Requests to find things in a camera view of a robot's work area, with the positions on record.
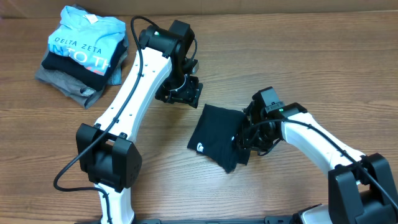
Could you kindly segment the dark teal t-shirt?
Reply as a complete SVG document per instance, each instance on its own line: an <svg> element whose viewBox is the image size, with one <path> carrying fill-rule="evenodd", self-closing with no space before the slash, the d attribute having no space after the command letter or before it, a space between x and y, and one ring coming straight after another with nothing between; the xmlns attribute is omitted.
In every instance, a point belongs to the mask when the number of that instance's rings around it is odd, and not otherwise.
<svg viewBox="0 0 398 224"><path fill-rule="evenodd" d="M241 111L206 104L187 148L214 160L228 174L238 164L247 165L250 151L235 145L245 118Z"/></svg>

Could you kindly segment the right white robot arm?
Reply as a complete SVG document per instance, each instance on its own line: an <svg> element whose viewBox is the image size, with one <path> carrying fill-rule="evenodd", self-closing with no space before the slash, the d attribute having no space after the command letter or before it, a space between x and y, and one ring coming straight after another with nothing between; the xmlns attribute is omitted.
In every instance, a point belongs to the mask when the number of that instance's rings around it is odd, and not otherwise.
<svg viewBox="0 0 398 224"><path fill-rule="evenodd" d="M235 142L264 156L280 141L295 146L328 179L328 204L303 209L284 223L397 223L397 189L379 153L349 147L322 128L300 104L251 102Z"/></svg>

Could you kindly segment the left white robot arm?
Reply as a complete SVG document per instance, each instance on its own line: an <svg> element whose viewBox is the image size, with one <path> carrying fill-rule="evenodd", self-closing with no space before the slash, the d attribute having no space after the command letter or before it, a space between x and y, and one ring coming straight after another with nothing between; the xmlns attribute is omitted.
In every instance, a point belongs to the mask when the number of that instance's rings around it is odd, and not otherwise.
<svg viewBox="0 0 398 224"><path fill-rule="evenodd" d="M100 223L133 223L131 187L142 157L135 146L137 132L153 99L198 106L203 88L194 76L198 60L187 58L196 44L190 25L175 20L169 29L154 25L141 31L134 65L109 108L76 133L80 168L100 189Z"/></svg>

